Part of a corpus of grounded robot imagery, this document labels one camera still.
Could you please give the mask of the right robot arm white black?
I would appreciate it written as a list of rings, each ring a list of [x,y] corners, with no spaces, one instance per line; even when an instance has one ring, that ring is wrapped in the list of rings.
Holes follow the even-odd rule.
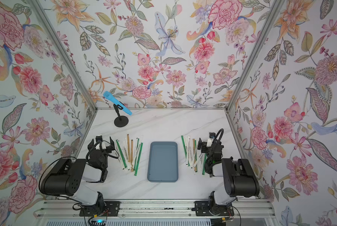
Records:
[[[212,191],[206,201],[196,201],[193,211],[198,217],[233,217],[232,203],[238,197],[258,196],[260,186],[248,159],[224,158],[221,139],[224,130],[209,133],[207,141],[199,139],[196,151],[203,156],[202,169],[211,178],[223,179],[223,185]]]

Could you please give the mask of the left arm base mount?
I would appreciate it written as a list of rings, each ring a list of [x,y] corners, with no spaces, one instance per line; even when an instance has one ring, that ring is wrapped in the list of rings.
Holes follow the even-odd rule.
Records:
[[[120,201],[99,202],[97,205],[83,206],[80,209],[80,217],[104,216],[117,217],[120,208]]]

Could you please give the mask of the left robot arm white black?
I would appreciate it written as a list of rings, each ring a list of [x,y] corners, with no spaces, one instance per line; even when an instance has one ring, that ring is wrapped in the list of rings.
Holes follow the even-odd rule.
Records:
[[[99,216],[109,213],[110,207],[104,201],[103,194],[86,186],[86,183],[103,183],[108,175],[108,158],[112,155],[115,144],[112,139],[103,140],[97,136],[88,144],[88,153],[84,159],[62,157],[52,164],[48,173],[43,173],[39,180],[41,193],[56,197],[66,197],[76,201],[83,216]]]

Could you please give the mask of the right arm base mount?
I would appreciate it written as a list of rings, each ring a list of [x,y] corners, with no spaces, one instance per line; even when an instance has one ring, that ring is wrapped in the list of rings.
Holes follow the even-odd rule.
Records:
[[[197,217],[233,217],[234,210],[231,205],[217,205],[209,201],[195,201],[191,209]]]

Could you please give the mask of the blue-grey storage tray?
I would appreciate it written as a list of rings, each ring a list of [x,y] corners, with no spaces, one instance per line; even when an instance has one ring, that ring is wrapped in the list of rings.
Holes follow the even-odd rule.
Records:
[[[152,142],[147,170],[148,181],[174,183],[178,178],[178,144],[173,141]]]

